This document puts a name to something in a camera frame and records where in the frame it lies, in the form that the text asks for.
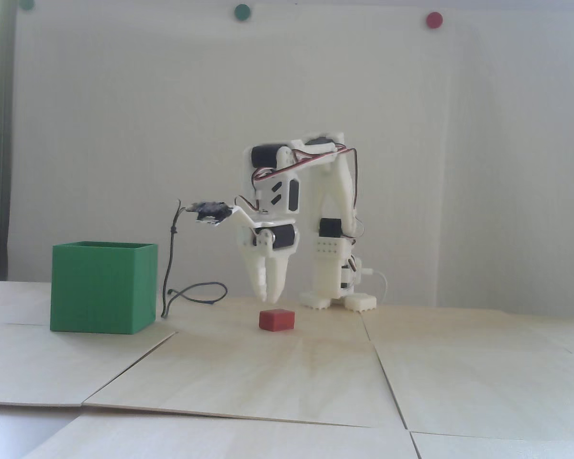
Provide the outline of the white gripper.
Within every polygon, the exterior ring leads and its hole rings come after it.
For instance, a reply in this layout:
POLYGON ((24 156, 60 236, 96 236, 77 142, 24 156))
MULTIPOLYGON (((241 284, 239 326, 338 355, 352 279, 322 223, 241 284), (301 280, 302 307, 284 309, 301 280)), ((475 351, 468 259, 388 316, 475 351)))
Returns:
POLYGON ((285 286, 289 257, 299 243, 295 221, 240 220, 234 225, 254 295, 261 302, 275 304, 285 286))

